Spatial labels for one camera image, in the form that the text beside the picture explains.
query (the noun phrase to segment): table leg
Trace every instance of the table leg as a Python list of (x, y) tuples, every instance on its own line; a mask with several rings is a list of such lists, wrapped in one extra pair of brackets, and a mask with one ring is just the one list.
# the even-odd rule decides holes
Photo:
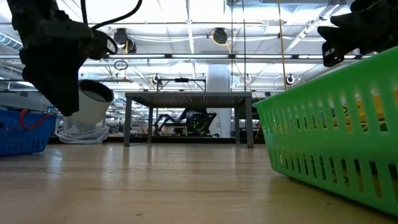
[(251, 98), (247, 97), (245, 99), (245, 111), (246, 111), (246, 133), (248, 134), (248, 148), (254, 147), (253, 140), (253, 117), (252, 117), (252, 106)]
[(149, 119), (148, 119), (148, 143), (152, 142), (152, 125), (154, 119), (154, 107), (149, 106)]
[(239, 108), (235, 108), (235, 142), (236, 144), (241, 143), (241, 129), (239, 128), (239, 115), (238, 115)]
[(131, 98), (126, 98), (126, 115), (124, 117), (124, 146), (130, 146), (130, 126), (131, 126)]

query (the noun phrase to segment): pipe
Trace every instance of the pipe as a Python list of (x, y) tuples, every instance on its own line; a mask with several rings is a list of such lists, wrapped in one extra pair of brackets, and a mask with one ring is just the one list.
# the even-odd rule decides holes
[(10, 47), (14, 50), (20, 50), (24, 47), (18, 40), (15, 40), (3, 33), (0, 33), (0, 44)]

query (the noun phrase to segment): ceiling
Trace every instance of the ceiling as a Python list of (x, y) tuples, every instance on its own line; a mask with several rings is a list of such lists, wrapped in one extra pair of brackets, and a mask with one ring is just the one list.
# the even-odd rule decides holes
[[(57, 0), (58, 6), (74, 21), (82, 21), (80, 1)], [(86, 0), (88, 22), (93, 25), (127, 13), (135, 7), (137, 0)], [(87, 61), (81, 67), (80, 78), (112, 80), (127, 77), (130, 82), (106, 82), (110, 88), (134, 91), (151, 89), (155, 74), (161, 78), (205, 79), (210, 63), (227, 63), (238, 81), (234, 91), (244, 89), (241, 73), (248, 74), (248, 88), (257, 91), (283, 89), (282, 46), (279, 27), (279, 10), (276, 1), (244, 0), (145, 0), (139, 11), (117, 24), (102, 27), (101, 30), (113, 36), (117, 28), (127, 28), (127, 33), (137, 46), (137, 54), (254, 54), (276, 55), (274, 59), (214, 60), (214, 59), (124, 59), (129, 68), (115, 71), (116, 60)], [(313, 55), (307, 60), (288, 60), (285, 64), (287, 75), (292, 74), (295, 85), (314, 79), (331, 69), (322, 65), (321, 46), (324, 40), (317, 33), (318, 26), (331, 26), (328, 18), (349, 12), (349, 6), (329, 3), (352, 1), (329, 0), (281, 0), (282, 40), (286, 55)], [(216, 27), (225, 29), (229, 36), (228, 47), (217, 45), (211, 38)], [(18, 33), (11, 26), (11, 13), (6, 0), (0, 0), (0, 34), (20, 42)], [(17, 55), (18, 52), (0, 44), (0, 54)], [(347, 60), (345, 66), (355, 60)], [(3, 67), (22, 69), (16, 59), (1, 59)], [(0, 73), (0, 77), (9, 78)], [(31, 88), (18, 85), (19, 88)], [(164, 90), (199, 90), (197, 85), (170, 83)]]

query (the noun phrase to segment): blue plastic basket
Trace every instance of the blue plastic basket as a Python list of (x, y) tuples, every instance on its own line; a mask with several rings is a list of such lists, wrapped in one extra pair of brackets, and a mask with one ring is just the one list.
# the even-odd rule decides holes
[[(51, 132), (55, 128), (57, 116), (48, 117), (34, 129), (24, 129), (19, 124), (20, 112), (0, 110), (0, 156), (16, 156), (44, 151)], [(24, 125), (32, 126), (44, 114), (27, 113)]]

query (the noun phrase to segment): table top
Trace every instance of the table top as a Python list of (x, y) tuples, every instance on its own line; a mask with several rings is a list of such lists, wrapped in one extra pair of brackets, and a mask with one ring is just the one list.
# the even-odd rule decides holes
[(235, 108), (245, 98), (251, 98), (251, 92), (215, 93), (215, 92), (130, 92), (126, 98), (154, 108)]

